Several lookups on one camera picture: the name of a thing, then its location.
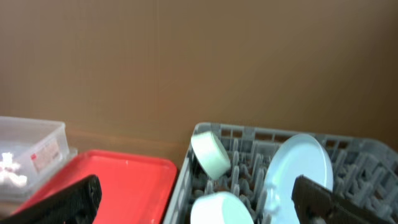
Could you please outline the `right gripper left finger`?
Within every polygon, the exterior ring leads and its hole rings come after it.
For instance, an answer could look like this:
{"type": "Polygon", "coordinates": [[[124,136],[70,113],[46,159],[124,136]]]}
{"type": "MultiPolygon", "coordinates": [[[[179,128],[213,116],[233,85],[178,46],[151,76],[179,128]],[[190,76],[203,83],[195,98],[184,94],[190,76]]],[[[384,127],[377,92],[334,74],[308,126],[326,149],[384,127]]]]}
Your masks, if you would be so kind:
{"type": "Polygon", "coordinates": [[[1,220],[1,224],[93,223],[102,199],[97,175],[88,175],[29,208],[1,220]]]}

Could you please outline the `large light blue plate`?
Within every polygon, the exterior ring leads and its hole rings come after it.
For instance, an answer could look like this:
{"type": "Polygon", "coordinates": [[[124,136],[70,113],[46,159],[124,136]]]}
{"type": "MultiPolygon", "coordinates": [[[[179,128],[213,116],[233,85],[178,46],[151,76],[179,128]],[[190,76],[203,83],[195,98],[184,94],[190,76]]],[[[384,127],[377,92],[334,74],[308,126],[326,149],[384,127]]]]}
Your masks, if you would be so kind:
{"type": "Polygon", "coordinates": [[[292,200],[296,178],[304,175],[322,187],[333,189],[333,168],[323,146],[309,134],[297,134],[281,144],[264,179],[267,198],[264,213],[271,223],[298,223],[292,200]]]}

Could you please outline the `small light blue bowl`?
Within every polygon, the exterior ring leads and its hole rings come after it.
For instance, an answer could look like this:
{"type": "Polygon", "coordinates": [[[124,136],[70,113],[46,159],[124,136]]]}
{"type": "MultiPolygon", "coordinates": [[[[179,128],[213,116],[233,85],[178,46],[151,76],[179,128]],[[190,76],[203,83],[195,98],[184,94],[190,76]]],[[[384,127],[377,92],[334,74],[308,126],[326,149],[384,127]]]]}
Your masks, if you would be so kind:
{"type": "Polygon", "coordinates": [[[217,192],[195,200],[190,214],[191,224],[253,224],[249,210],[229,192],[217,192]]]}

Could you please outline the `green bowl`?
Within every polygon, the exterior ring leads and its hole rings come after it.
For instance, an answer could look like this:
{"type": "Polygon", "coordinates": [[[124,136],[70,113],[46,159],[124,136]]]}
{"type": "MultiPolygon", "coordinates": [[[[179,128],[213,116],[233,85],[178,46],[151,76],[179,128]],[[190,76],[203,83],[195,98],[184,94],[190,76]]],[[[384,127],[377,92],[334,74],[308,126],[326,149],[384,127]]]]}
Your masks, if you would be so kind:
{"type": "Polygon", "coordinates": [[[213,180],[231,168],[230,158],[217,135],[211,131],[194,134],[191,146],[201,168],[213,180]]]}

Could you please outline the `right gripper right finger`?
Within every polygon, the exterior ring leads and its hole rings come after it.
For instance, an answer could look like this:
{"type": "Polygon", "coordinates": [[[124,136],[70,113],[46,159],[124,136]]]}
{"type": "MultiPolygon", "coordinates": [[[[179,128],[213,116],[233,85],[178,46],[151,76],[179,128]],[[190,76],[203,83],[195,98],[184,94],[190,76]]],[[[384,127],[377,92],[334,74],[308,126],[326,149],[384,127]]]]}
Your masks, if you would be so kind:
{"type": "Polygon", "coordinates": [[[320,184],[300,175],[294,182],[291,199],[300,223],[388,224],[369,210],[359,208],[320,184]]]}

